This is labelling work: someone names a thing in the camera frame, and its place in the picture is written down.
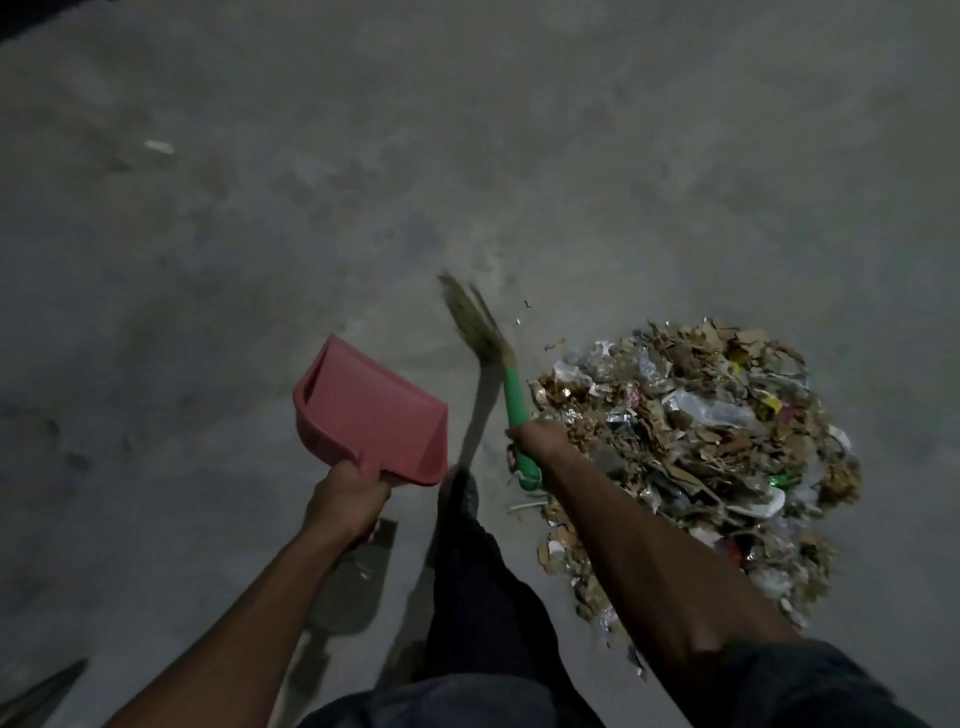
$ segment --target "broom handle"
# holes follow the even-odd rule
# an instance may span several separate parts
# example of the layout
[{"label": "broom handle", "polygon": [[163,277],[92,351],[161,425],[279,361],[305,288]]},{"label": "broom handle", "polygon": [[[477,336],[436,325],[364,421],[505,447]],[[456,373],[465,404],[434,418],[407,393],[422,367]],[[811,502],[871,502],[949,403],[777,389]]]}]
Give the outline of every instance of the broom handle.
[{"label": "broom handle", "polygon": [[[523,425],[527,421],[527,404],[516,369],[504,369],[503,395],[507,400],[507,422],[510,427]],[[543,487],[537,463],[520,450],[516,451],[516,471],[520,474],[520,487],[523,490],[538,491]]]}]

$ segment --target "hand broom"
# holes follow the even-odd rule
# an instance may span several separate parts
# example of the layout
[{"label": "hand broom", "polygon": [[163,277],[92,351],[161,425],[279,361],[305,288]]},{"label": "hand broom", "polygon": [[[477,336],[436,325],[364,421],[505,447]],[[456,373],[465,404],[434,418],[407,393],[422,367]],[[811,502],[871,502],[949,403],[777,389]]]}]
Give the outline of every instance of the hand broom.
[{"label": "hand broom", "polygon": [[[507,421],[510,427],[522,425],[527,422],[527,406],[520,387],[520,377],[516,372],[514,348],[500,331],[475,285],[470,286],[470,291],[476,303],[460,281],[448,272],[444,271],[439,278],[444,289],[446,307],[450,310],[460,335],[473,349],[481,365],[499,363],[503,367],[503,395],[507,401]],[[540,468],[537,467],[537,463],[519,450],[516,452],[516,473],[523,490],[536,491],[542,487]]]}]

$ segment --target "person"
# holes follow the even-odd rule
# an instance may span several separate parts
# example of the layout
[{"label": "person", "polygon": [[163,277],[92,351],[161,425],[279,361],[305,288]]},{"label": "person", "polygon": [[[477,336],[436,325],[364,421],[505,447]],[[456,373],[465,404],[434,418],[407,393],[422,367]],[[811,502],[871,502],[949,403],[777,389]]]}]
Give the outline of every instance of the person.
[{"label": "person", "polygon": [[[623,626],[694,726],[924,725],[842,652],[802,638],[729,560],[611,483],[561,425],[508,434],[540,465]],[[264,728],[324,575],[389,495],[351,463],[336,465],[297,536],[107,727]],[[602,726],[566,674],[543,604],[474,518],[468,473],[448,479],[440,501],[420,674],[334,701],[301,726]]]}]

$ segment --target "person's right arm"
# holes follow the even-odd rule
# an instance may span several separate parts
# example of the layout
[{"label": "person's right arm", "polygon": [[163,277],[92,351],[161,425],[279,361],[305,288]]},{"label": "person's right arm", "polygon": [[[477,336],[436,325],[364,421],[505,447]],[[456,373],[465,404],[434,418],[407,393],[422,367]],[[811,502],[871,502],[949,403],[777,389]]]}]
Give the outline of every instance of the person's right arm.
[{"label": "person's right arm", "polygon": [[627,633],[691,723],[713,722],[705,696],[721,649],[801,639],[740,570],[610,482],[562,425],[508,434],[540,464]]}]

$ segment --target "hand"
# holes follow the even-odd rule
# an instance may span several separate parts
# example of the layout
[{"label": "hand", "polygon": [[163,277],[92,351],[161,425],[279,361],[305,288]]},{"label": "hand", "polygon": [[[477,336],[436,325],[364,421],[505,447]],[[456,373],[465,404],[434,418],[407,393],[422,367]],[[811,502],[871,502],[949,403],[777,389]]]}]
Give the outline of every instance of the hand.
[{"label": "hand", "polygon": [[564,452],[574,450],[566,439],[566,429],[555,420],[534,420],[507,430],[507,437],[515,445],[537,461],[542,468],[548,468]]},{"label": "hand", "polygon": [[363,476],[356,465],[341,460],[317,483],[300,534],[332,536],[349,546],[371,531],[389,497],[387,483]]}]

